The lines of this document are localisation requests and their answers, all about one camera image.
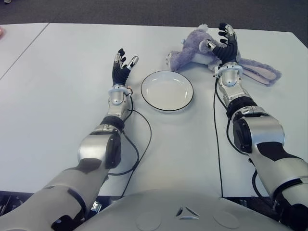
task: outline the stuffed animal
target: stuffed animal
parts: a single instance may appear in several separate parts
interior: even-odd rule
[[[178,71],[189,62],[205,64],[212,71],[215,66],[221,64],[221,60],[206,46],[206,39],[217,46],[226,46],[226,44],[215,41],[206,32],[207,29],[206,24],[200,25],[188,35],[187,39],[182,39],[182,51],[171,51],[168,54],[166,63],[172,71]],[[281,73],[269,65],[241,58],[240,53],[238,57],[239,65],[243,67],[243,74],[266,86],[273,85],[281,77]]]

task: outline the wire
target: wire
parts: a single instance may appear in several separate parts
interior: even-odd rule
[[[219,152],[219,142],[218,142],[218,133],[217,133],[217,126],[216,126],[216,113],[215,113],[215,96],[216,96],[216,93],[217,93],[217,83],[218,83],[218,78],[215,81],[215,92],[214,92],[214,99],[213,99],[213,109],[214,109],[214,126],[215,126],[216,141],[217,141],[217,151],[218,151],[218,166],[219,166],[219,177],[220,177],[220,190],[221,190],[221,197],[223,197],[222,177],[221,177],[221,167],[220,167],[220,152]]]
[[[130,102],[131,102],[131,110],[129,110],[129,111],[130,111],[130,114],[124,119],[123,122],[125,122],[125,121],[131,116],[131,114],[132,114],[132,112],[133,112],[133,110],[134,110],[134,103],[133,103],[133,99],[132,99],[131,95],[130,95]],[[137,166],[138,161],[139,161],[140,155],[139,155],[139,152],[138,152],[137,147],[136,147],[135,144],[130,140],[130,138],[126,135],[126,133],[125,133],[124,130],[122,131],[122,133],[123,133],[124,137],[127,139],[127,141],[131,144],[131,146],[133,146],[133,148],[135,149],[136,154],[137,154],[137,160],[136,160],[135,164],[133,165],[133,167],[132,167],[130,170],[127,170],[127,171],[121,172],[121,173],[108,173],[108,176],[122,176],[122,175],[125,175],[125,174],[131,172],[132,170],[134,170],[134,168]]]
[[[133,113],[133,110],[134,110],[133,99],[132,99],[131,95],[129,97],[130,97],[130,103],[131,103],[130,114],[123,120],[123,123],[125,123],[125,121],[131,116],[131,114]]]
[[[139,155],[139,152],[138,152],[137,147],[136,147],[135,144],[130,140],[130,138],[126,135],[126,133],[125,133],[124,130],[122,131],[122,133],[123,133],[124,137],[127,139],[127,141],[131,144],[131,146],[133,146],[133,148],[135,149],[136,154],[137,154],[137,160],[136,160],[134,166],[133,166],[130,170],[127,170],[127,171],[121,172],[121,173],[108,173],[108,176],[122,176],[122,175],[125,175],[125,174],[127,174],[127,173],[133,171],[133,170],[137,167],[138,162],[139,162],[139,157],[140,157],[140,155]]]
[[[151,125],[150,125],[149,121],[148,121],[140,112],[137,112],[136,110],[132,110],[132,111],[134,111],[134,112],[138,113],[139,115],[141,115],[141,116],[143,117],[143,119],[147,122],[147,124],[148,124],[148,126],[149,126],[149,129],[150,129],[150,139],[149,139],[148,145],[146,146],[146,148],[145,148],[145,150],[144,150],[144,152],[143,152],[143,154],[142,154],[142,156],[141,156],[139,162],[137,163],[137,166],[136,166],[135,169],[133,169],[133,171],[131,172],[131,175],[130,175],[128,181],[127,181],[127,184],[126,184],[126,186],[125,186],[124,191],[122,192],[122,195],[121,195],[120,199],[124,196],[125,191],[126,191],[128,185],[129,185],[130,179],[131,179],[131,177],[133,176],[133,173],[134,173],[134,171],[137,169],[137,167],[138,167],[139,163],[141,162],[142,158],[144,157],[144,154],[145,154],[146,151],[148,150],[148,148],[149,148],[149,146],[150,146],[150,143],[151,143],[151,140],[152,140],[152,128],[151,128]]]
[[[217,92],[217,84],[218,84],[218,80],[219,78],[216,79],[215,81],[215,94],[217,95],[217,98],[219,99],[221,105],[223,105],[223,107],[226,109],[226,111],[228,110],[228,108],[226,107],[226,105],[224,104],[224,102],[221,100],[220,96],[218,95],[218,92]]]
[[[243,153],[242,151],[240,151],[237,147],[235,147],[235,145],[232,143],[230,137],[229,137],[229,126],[230,126],[230,119],[228,119],[228,123],[227,123],[227,128],[226,128],[226,134],[227,134],[227,139],[229,141],[229,143],[231,144],[231,146],[237,150],[240,154],[243,154],[243,155],[248,155],[247,153]]]
[[[219,99],[220,103],[223,105],[223,107],[226,109],[226,111],[228,110],[228,108],[226,107],[226,105],[223,103],[223,101],[221,100],[220,96],[218,95],[218,92],[217,92],[217,84],[218,84],[218,79],[216,79],[215,81],[215,94],[217,95],[217,98]],[[229,143],[231,144],[231,146],[236,150],[238,151],[240,154],[243,154],[243,155],[247,155],[246,153],[240,151],[237,147],[235,147],[235,145],[232,143],[231,139],[230,139],[230,136],[229,136],[229,127],[230,127],[230,119],[228,119],[228,124],[227,124],[227,128],[226,128],[226,134],[227,134],[227,139],[229,141]]]
[[[259,190],[257,189],[256,186],[256,177],[257,177],[257,170],[255,170],[254,174],[252,175],[252,187],[254,188],[256,194],[258,195],[258,197],[266,204],[268,205],[270,208],[273,208],[273,205],[271,205],[267,200],[265,200],[265,198],[261,195],[261,193],[259,192]]]

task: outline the black joint cover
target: black joint cover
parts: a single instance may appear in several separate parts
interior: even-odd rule
[[[123,120],[120,119],[119,117],[114,116],[114,115],[113,116],[112,115],[106,116],[103,119],[103,121],[101,122],[101,124],[112,125],[112,126],[116,127],[117,129],[119,129],[120,131],[122,131],[125,127]]]
[[[106,147],[105,168],[111,169],[118,166],[121,161],[121,138],[119,135],[112,135]]]
[[[233,122],[234,145],[241,151],[251,153],[251,133],[244,119]]]
[[[102,161],[95,158],[85,158],[81,159],[79,164],[76,167],[68,168],[67,170],[74,169],[83,172],[84,174],[88,174],[96,169],[98,169],[101,165]]]
[[[227,109],[227,117],[232,118],[232,115],[239,109],[247,106],[256,106],[257,104],[247,96],[242,96],[232,100]]]
[[[280,223],[295,231],[305,231],[308,228],[308,208],[303,204],[290,203],[284,198],[282,192],[277,196],[278,202],[275,210],[281,215]]]
[[[295,155],[288,154],[282,146],[282,143],[279,142],[264,142],[257,144],[259,152],[271,159],[272,161],[277,161],[284,158],[298,158]]]

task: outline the floor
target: floor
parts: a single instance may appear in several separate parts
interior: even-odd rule
[[[293,32],[308,46],[307,0],[12,0],[0,24],[92,23],[217,27]]]

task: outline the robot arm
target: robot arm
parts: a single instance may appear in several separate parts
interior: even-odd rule
[[[81,142],[78,166],[64,170],[20,207],[2,216],[0,231],[69,231],[84,221],[109,170],[121,160],[120,133],[128,116],[130,95],[125,83],[138,62],[135,56],[122,66],[124,54],[120,49],[115,57],[108,113]]]
[[[279,121],[257,106],[242,88],[242,67],[237,63],[237,40],[233,28],[220,24],[218,47],[211,41],[207,46],[222,60],[216,67],[219,90],[227,107],[227,117],[233,122],[235,146],[252,160],[260,179],[274,201],[280,222],[295,229],[308,227],[308,164],[284,149],[284,131]]]

